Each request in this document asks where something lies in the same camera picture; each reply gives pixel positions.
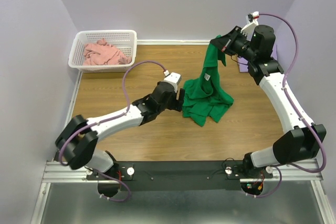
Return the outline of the green t-shirt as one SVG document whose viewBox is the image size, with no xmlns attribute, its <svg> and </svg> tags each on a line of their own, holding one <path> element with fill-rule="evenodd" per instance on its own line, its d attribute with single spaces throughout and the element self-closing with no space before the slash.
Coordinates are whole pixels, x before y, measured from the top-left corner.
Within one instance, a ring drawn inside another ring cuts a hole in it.
<svg viewBox="0 0 336 224">
<path fill-rule="evenodd" d="M 183 117 L 191 118 L 199 126 L 204 126 L 208 117 L 218 123 L 234 104 L 232 96 L 221 87 L 219 63 L 226 65 L 226 55 L 209 44 L 200 76 L 185 81 L 183 86 Z"/>
</svg>

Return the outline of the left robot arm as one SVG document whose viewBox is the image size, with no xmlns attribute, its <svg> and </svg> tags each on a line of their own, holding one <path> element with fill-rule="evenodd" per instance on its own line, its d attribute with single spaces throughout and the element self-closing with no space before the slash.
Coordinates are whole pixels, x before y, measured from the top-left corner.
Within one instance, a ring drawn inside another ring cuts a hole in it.
<svg viewBox="0 0 336 224">
<path fill-rule="evenodd" d="M 119 165 L 108 151 L 97 143 L 122 130 L 141 126 L 156 119 L 164 110 L 181 111 L 184 90 L 178 82 L 163 80 L 153 92 L 130 103 L 125 109 L 96 118 L 73 117 L 55 141 L 61 165 L 72 170 L 87 167 L 115 179 L 121 179 Z"/>
</svg>

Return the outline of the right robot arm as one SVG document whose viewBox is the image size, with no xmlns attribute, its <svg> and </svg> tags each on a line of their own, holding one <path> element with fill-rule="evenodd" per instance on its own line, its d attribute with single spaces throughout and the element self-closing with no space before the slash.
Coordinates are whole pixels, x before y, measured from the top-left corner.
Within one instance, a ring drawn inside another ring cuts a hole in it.
<svg viewBox="0 0 336 224">
<path fill-rule="evenodd" d="M 257 25 L 250 40 L 245 30 L 236 26 L 228 34 L 210 41 L 221 52 L 247 60 L 249 74 L 270 100 L 282 126 L 283 136 L 271 147 L 244 156 L 246 171 L 272 165 L 296 166 L 298 161 L 315 158 L 322 150 L 327 133 L 326 128 L 315 124 L 300 106 L 282 67 L 271 56 L 275 39 L 273 28 Z"/>
</svg>

